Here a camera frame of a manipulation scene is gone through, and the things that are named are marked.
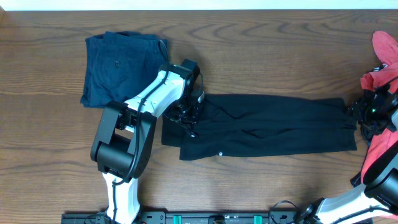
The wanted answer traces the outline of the black polo shirt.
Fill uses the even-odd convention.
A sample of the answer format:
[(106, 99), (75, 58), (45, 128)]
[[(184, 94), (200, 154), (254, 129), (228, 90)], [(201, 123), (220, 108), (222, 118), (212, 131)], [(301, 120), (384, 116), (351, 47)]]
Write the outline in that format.
[(309, 100), (274, 95), (207, 95), (188, 132), (164, 118), (161, 143), (180, 159), (263, 157), (355, 151), (356, 121), (341, 98)]

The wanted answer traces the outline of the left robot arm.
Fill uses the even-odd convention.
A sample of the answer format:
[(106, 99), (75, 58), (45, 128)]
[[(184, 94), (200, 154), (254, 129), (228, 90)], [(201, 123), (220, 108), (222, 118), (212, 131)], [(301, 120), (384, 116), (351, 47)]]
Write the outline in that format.
[(139, 216), (138, 178), (150, 158), (157, 120), (165, 116), (191, 137), (205, 92), (194, 84), (201, 71), (196, 61), (167, 62), (155, 80), (134, 98), (110, 101), (103, 110), (90, 157), (102, 173), (109, 206), (105, 223), (134, 223)]

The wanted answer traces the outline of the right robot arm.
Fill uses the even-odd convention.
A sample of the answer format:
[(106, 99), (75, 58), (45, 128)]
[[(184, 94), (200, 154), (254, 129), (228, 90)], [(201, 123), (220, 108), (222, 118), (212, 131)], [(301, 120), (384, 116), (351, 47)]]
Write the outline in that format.
[[(397, 132), (397, 93), (385, 84), (353, 103), (354, 116), (367, 140), (383, 131)], [(347, 193), (321, 198), (296, 215), (294, 223), (359, 223), (373, 217), (397, 215), (397, 143), (388, 147), (367, 169), (361, 184)]]

